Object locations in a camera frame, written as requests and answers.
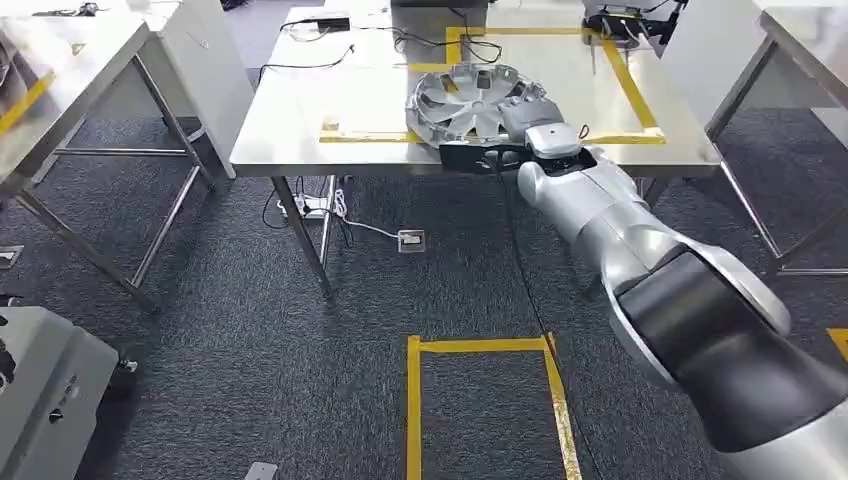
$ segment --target robotic arm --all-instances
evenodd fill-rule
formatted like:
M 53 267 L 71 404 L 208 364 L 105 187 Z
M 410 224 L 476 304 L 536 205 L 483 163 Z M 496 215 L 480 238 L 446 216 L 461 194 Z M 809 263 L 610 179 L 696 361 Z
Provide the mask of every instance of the robotic arm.
M 727 251 L 658 220 L 600 150 L 582 150 L 593 166 L 548 176 L 540 163 L 576 155 L 579 140 L 544 102 L 501 107 L 537 159 L 521 165 L 519 189 L 600 273 L 628 353 L 689 396 L 741 479 L 848 480 L 848 378 L 786 340 L 774 293 Z

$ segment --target table leg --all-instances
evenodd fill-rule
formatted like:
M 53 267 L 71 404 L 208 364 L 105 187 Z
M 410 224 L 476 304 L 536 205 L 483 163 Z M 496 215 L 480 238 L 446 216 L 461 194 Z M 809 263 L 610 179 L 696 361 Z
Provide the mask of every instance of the table leg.
M 774 237 L 768 227 L 766 227 L 765 222 L 763 222 L 760 218 L 760 214 L 757 213 L 757 209 L 754 208 L 754 204 L 748 199 L 745 191 L 742 190 L 742 186 L 739 185 L 739 180 L 736 179 L 736 175 L 733 174 L 733 170 L 730 169 L 730 165 L 728 165 L 724 159 L 721 160 L 721 171 L 724 173 L 727 181 L 730 182 L 730 187 L 733 189 L 733 192 L 736 193 L 736 198 L 739 199 L 739 202 L 742 203 L 742 207 L 748 213 L 748 217 L 750 217 L 751 221 L 754 222 L 754 227 L 756 227 L 757 231 L 760 232 L 760 238 L 763 239 L 763 242 L 766 244 L 766 247 L 768 247 L 772 256 L 774 258 L 780 258 L 780 247 L 777 246 L 777 242 L 774 241 Z
M 153 77 L 150 76 L 150 72 L 147 70 L 144 62 L 141 61 L 141 57 L 135 55 L 132 59 L 132 63 L 139 75 L 141 75 L 141 79 L 144 81 L 147 91 L 150 92 L 150 96 L 153 97 L 153 101 L 156 102 L 156 106 L 158 106 L 159 110 L 162 112 L 162 118 L 165 120 L 165 124 L 168 125 L 171 133 L 176 135 L 192 162 L 200 168 L 200 174 L 209 185 L 209 190 L 215 190 L 215 180 L 212 178 L 212 174 L 209 173 L 206 165 L 200 160 L 200 156 L 197 154 L 197 151 L 194 149 L 194 146 L 191 144 L 191 141 L 183 131 L 182 127 L 180 127 L 177 117 L 174 116 L 173 112 L 171 112 L 171 108 L 168 107 L 165 97 L 162 95 L 162 92 L 159 90 L 159 86 L 156 85 Z
M 329 203 L 327 203 L 327 208 L 329 211 L 324 212 L 324 228 L 321 232 L 321 266 L 327 266 L 327 253 L 330 251 L 330 233 L 333 229 L 333 214 L 331 213 L 333 210 L 334 198 L 336 195 L 336 176 L 330 175 L 330 191 L 327 194 L 327 198 L 329 199 Z
M 781 268 L 777 271 L 778 275 L 824 275 L 824 276 L 838 276 L 838 275 L 848 275 L 848 269 L 845 268 L 807 268 L 807 269 L 789 269 L 783 268 L 783 265 L 789 263 L 793 257 L 797 256 L 801 252 L 808 250 L 810 247 L 815 246 L 822 238 L 824 238 L 828 233 L 832 232 L 834 228 L 839 225 L 839 221 L 842 220 L 846 215 L 848 215 L 848 207 L 837 210 L 829 217 L 827 217 L 822 223 L 818 224 L 816 228 L 811 230 L 809 233 L 804 235 L 804 238 L 798 240 L 795 245 L 789 247 L 783 254 L 777 257 L 777 261 L 780 262 Z
M 707 123 L 707 137 L 710 140 L 715 141 L 721 135 L 721 132 L 724 131 L 724 128 L 727 127 L 727 124 L 730 123 L 731 117 L 739 109 L 739 106 L 742 105 L 742 101 L 745 100 L 748 92 L 751 91 L 751 88 L 757 82 L 760 74 L 763 73 L 763 69 L 776 51 L 777 43 L 766 37 L 760 48 L 754 53 L 751 61 L 748 62 L 745 70 L 742 71 L 742 75 L 733 84 L 733 88 L 730 89 L 727 97 L 719 105 L 713 118 Z
M 191 167 L 191 171 L 183 181 L 183 185 L 180 187 L 177 198 L 174 199 L 171 209 L 168 210 L 168 215 L 165 217 L 165 223 L 159 227 L 159 231 L 156 232 L 156 237 L 153 238 L 153 243 L 150 244 L 150 247 L 144 254 L 144 258 L 141 260 L 141 265 L 138 266 L 138 269 L 132 278 L 132 284 L 136 287 L 141 287 L 141 284 L 144 282 L 144 278 L 147 276 L 147 271 L 153 264 L 153 260 L 156 258 L 156 254 L 159 253 L 159 249 L 162 248 L 162 244 L 165 242 L 165 237 L 168 235 L 168 231 L 174 224 L 174 219 L 177 218 L 177 214 L 180 213 L 183 202 L 185 202 L 189 190 L 191 190 L 192 185 L 194 185 L 194 181 L 197 178 L 199 171 L 200 169 L 197 165 Z
M 35 218 L 37 218 L 47 228 L 59 235 L 59 237 L 61 237 L 62 240 L 64 240 L 71 248 L 76 250 L 77 253 L 85 257 L 86 260 L 91 262 L 101 272 L 108 275 L 112 281 L 132 295 L 132 297 L 140 303 L 144 309 L 148 311 L 156 310 L 156 305 L 153 301 L 129 280 L 127 280 L 117 265 L 95 250 L 94 247 L 86 242 L 78 233 L 71 230 L 71 228 L 65 224 L 61 218 L 51 212 L 47 208 L 47 205 L 36 197 L 35 194 L 24 189 L 21 190 L 15 198 L 21 206 L 32 213 Z
M 277 196 L 280 197 L 280 203 L 282 203 L 283 208 L 286 210 L 289 225 L 294 229 L 297 240 L 300 242 L 300 247 L 303 249 L 303 254 L 306 255 L 306 261 L 309 263 L 309 267 L 312 268 L 312 272 L 318 277 L 318 283 L 324 295 L 329 297 L 332 294 L 330 281 L 327 279 L 327 273 L 324 271 L 321 259 L 318 258 L 318 254 L 315 252 L 312 239 L 309 238 L 309 233 L 303 225 L 303 217 L 300 216 L 300 211 L 294 203 L 288 181 L 286 181 L 285 177 L 271 177 L 271 183 L 274 184 L 274 190 L 277 192 Z

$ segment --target power strip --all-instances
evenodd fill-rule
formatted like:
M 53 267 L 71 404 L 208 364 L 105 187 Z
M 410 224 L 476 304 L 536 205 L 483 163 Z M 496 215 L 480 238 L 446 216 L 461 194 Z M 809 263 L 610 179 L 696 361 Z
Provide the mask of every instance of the power strip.
M 304 209 L 300 206 L 301 202 L 298 200 L 297 195 L 292 195 L 292 197 L 294 197 L 294 203 L 298 206 L 297 209 L 300 211 L 300 216 L 304 220 L 324 220 L 324 214 L 327 213 L 326 210 L 330 209 L 330 200 L 327 198 L 304 197 L 303 203 L 310 210 L 309 213 L 304 214 Z M 280 209 L 284 217 L 288 218 L 286 209 L 279 202 L 277 202 L 277 208 Z

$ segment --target table top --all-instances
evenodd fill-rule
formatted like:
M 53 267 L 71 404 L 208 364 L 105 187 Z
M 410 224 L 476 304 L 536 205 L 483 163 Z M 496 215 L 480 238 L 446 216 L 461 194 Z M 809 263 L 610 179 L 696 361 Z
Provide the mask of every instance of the table top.
M 150 34 L 138 15 L 108 18 L 0 18 L 7 35 L 27 41 L 0 88 L 0 194 L 26 187 L 44 160 L 127 66 Z M 41 70 L 32 75 L 30 67 Z M 32 103 L 3 125 L 20 98 Z
M 470 11 L 469 33 L 503 47 L 499 63 L 539 81 L 566 119 L 590 128 L 589 143 L 603 144 L 612 160 L 633 175 L 699 176 L 720 156 L 696 122 L 654 51 L 621 52 L 597 39 L 584 43 L 582 3 L 510 4 Z M 326 14 L 332 8 L 295 8 L 287 21 Z M 435 41 L 456 41 L 463 20 L 445 8 L 348 10 L 354 28 L 323 32 L 314 24 L 282 33 L 269 63 L 332 68 L 269 67 L 262 75 L 231 161 L 245 176 L 433 173 L 438 151 L 420 143 L 406 125 L 405 105 L 427 71 L 445 71 L 473 60 L 466 48 L 395 48 L 397 27 Z M 493 56 L 491 48 L 475 52 Z
M 763 28 L 848 108 L 848 4 L 769 7 Z

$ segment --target black cable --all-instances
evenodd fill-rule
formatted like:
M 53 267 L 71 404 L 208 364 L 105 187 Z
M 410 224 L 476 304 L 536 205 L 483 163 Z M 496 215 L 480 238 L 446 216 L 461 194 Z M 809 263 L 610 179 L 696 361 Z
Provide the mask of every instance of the black cable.
M 462 22 L 465 24 L 465 38 L 466 38 L 466 41 L 469 44 L 466 47 L 468 48 L 468 51 L 471 53 L 471 55 L 474 55 L 475 57 L 477 57 L 478 60 L 480 60 L 483 63 L 496 63 L 498 60 L 501 59 L 501 56 L 503 56 L 503 47 L 501 47 L 500 45 L 498 45 L 496 43 L 492 43 L 492 42 L 474 40 L 474 37 L 471 36 L 471 30 L 468 28 L 468 15 L 460 12 L 459 10 L 457 10 L 455 8 L 448 7 L 448 10 L 450 10 L 451 13 L 453 13 L 454 15 L 457 15 L 458 17 L 462 18 Z M 498 53 L 497 53 L 497 55 L 495 55 L 495 58 L 490 60 L 490 59 L 483 58 L 480 55 L 478 55 L 477 52 L 475 52 L 474 49 L 471 48 L 470 45 L 479 45 L 481 47 L 495 48 L 495 49 L 497 49 Z
M 668 3 L 668 1 L 669 1 L 669 0 L 663 0 L 663 1 L 662 1 L 662 2 L 660 2 L 659 4 L 654 5 L 653 7 L 649 8 L 649 9 L 647 9 L 647 10 L 642 10 L 642 13 L 651 13 L 651 12 L 653 12 L 654 10 L 656 10 L 656 9 L 658 9 L 658 8 L 662 7 L 663 5 L 665 5 L 666 3 Z
M 336 65 L 342 63 L 344 61 L 344 59 L 347 58 L 348 54 L 354 53 L 354 52 L 355 52 L 354 46 L 351 45 L 351 46 L 347 47 L 347 50 L 345 50 L 345 53 L 344 53 L 344 55 L 341 56 L 341 58 L 339 58 L 335 62 L 325 63 L 325 64 L 322 64 L 322 65 L 282 65 L 282 64 L 279 64 L 279 63 L 266 63 L 265 65 L 262 65 L 262 68 L 259 69 L 259 80 L 257 80 L 256 84 L 259 85 L 260 83 L 262 83 L 262 75 L 265 73 L 266 68 L 270 68 L 270 67 L 300 68 L 300 69 L 331 68 L 331 67 L 335 67 Z
M 324 175 L 324 181 L 321 182 L 321 189 L 318 190 L 318 196 L 324 195 L 324 189 L 327 187 L 327 175 Z
M 268 212 L 268 204 L 271 203 L 271 199 L 274 198 L 274 193 L 276 193 L 276 191 L 272 188 L 271 193 L 268 194 L 268 199 L 265 200 L 265 206 L 262 207 L 262 223 L 264 223 L 265 226 L 270 229 L 282 230 L 286 228 L 285 225 L 271 225 L 270 223 L 268 223 L 268 220 L 265 219 L 265 214 Z
M 321 207 L 311 208 L 311 207 L 308 207 L 308 206 L 304 207 L 303 211 L 304 211 L 304 213 L 309 213 L 309 212 L 326 212 L 326 213 L 329 213 L 330 216 L 332 217 L 331 220 L 335 219 L 336 221 L 339 222 L 339 227 L 341 227 L 341 229 L 342 229 L 342 236 L 344 237 L 344 240 L 345 240 L 345 246 L 347 248 L 351 247 L 351 245 L 353 244 L 353 230 L 351 230 L 350 225 L 345 223 L 345 221 L 342 220 L 342 217 L 340 217 L 338 214 L 336 214 L 336 212 L 333 212 L 333 211 L 328 210 L 326 208 L 321 208 Z
M 507 227 L 509 230 L 509 238 L 510 243 L 512 243 L 512 253 L 515 256 L 515 265 L 518 268 L 518 273 L 521 276 L 521 282 L 524 284 L 524 291 L 527 293 L 527 299 L 530 301 L 530 306 L 533 309 L 533 315 L 536 318 L 536 323 L 539 325 L 539 329 L 542 331 L 542 336 L 545 337 L 545 343 L 548 346 L 548 351 L 551 354 L 551 358 L 553 358 L 554 366 L 556 367 L 557 373 L 559 374 L 559 378 L 562 380 L 562 389 L 565 393 L 565 397 L 568 398 L 568 377 L 565 375 L 563 368 L 560 365 L 559 357 L 557 356 L 556 348 L 554 348 L 553 341 L 547 335 L 548 330 L 547 325 L 545 325 L 544 320 L 542 320 L 542 315 L 539 313 L 539 307 L 536 305 L 536 299 L 533 297 L 533 290 L 530 287 L 530 280 L 527 278 L 527 271 L 524 269 L 524 261 L 521 259 L 521 250 L 518 246 L 518 234 L 516 233 L 517 229 L 515 227 L 515 220 L 512 212 L 512 204 L 510 203 L 509 190 L 506 187 L 506 183 L 504 182 L 503 176 L 500 171 L 500 162 L 501 156 L 498 155 L 498 159 L 489 164 L 492 170 L 495 172 L 495 176 L 498 179 L 498 183 L 501 185 L 501 190 L 503 191 L 504 197 L 504 207 L 506 210 L 506 221 Z M 571 340 L 572 350 L 574 349 L 574 339 L 569 337 Z M 601 472 L 601 469 L 598 467 L 598 461 L 595 458 L 595 453 L 592 451 L 592 448 L 589 445 L 589 439 L 586 437 L 586 434 L 583 432 L 583 427 L 580 424 L 580 420 L 577 415 L 572 415 L 571 418 L 574 419 L 574 425 L 577 427 L 577 431 L 580 433 L 580 436 L 583 437 L 584 445 L 586 446 L 586 451 L 589 452 L 589 459 L 592 460 L 592 466 L 595 469 L 595 473 L 598 474 L 598 478 L 600 480 L 604 480 L 604 475 Z
M 421 35 L 416 35 L 414 33 L 410 33 L 410 32 L 408 32 L 408 31 L 406 31 L 402 28 L 399 28 L 399 27 L 355 27 L 355 28 L 357 30 L 383 30 L 383 31 L 394 32 L 398 35 L 398 39 L 400 39 L 400 40 L 406 40 L 406 39 L 411 38 L 411 39 L 417 41 L 418 43 L 421 43 L 421 44 L 428 46 L 428 47 L 444 47 L 444 46 L 447 46 L 447 45 L 456 45 L 458 43 L 461 43 L 459 41 L 456 41 L 456 42 L 435 42 L 435 41 L 430 40 L 428 38 L 422 37 Z
M 304 18 L 303 20 L 295 20 L 294 22 L 286 22 L 286 23 L 280 25 L 280 31 L 282 32 L 283 30 L 286 29 L 286 27 L 293 27 L 295 25 L 302 25 L 304 23 L 316 23 L 317 21 L 318 20 L 316 20 L 314 18 Z

